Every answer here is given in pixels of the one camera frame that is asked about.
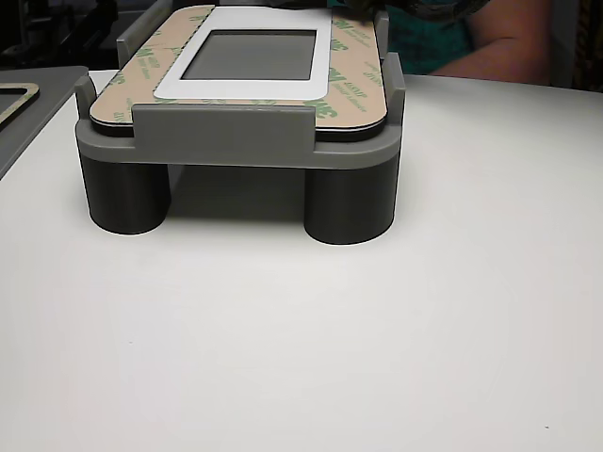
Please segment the white tabletop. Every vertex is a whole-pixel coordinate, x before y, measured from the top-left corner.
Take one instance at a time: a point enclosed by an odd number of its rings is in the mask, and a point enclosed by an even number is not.
[[[408,77],[396,221],[351,247],[298,171],[187,169],[106,233],[76,118],[0,181],[0,450],[603,450],[603,96]]]

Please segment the tan adhesive backing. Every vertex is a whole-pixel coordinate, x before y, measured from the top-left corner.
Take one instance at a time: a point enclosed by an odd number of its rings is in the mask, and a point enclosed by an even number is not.
[[[12,119],[12,115],[23,108],[40,91],[40,88],[35,83],[0,83],[0,95],[2,91],[13,92],[14,90],[23,90],[25,92],[6,110],[0,111],[0,128],[4,127],[5,123],[9,119]]]
[[[334,9],[329,93],[314,101],[225,101],[158,99],[155,88],[202,25],[213,6],[179,9],[161,25],[109,82],[90,115],[107,125],[131,125],[134,104],[307,105],[317,111],[317,129],[358,129],[387,112],[381,64],[372,22]]]

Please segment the gray screen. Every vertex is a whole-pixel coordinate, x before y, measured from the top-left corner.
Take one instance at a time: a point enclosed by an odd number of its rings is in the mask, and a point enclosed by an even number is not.
[[[309,80],[316,31],[212,31],[184,80]]]

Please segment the white frame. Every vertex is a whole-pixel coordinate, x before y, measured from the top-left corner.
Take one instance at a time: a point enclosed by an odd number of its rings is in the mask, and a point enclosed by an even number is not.
[[[329,91],[330,9],[217,7],[192,36],[155,90],[161,99],[313,101]],[[316,32],[309,80],[183,80],[182,76],[212,31],[306,30]]]

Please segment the cylindrical leg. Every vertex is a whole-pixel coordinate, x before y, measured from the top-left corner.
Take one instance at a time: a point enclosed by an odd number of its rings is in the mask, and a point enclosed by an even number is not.
[[[107,163],[80,154],[90,216],[116,234],[159,226],[171,203],[167,165]]]
[[[307,169],[305,230],[333,245],[366,242],[394,220],[399,153],[365,169]]]

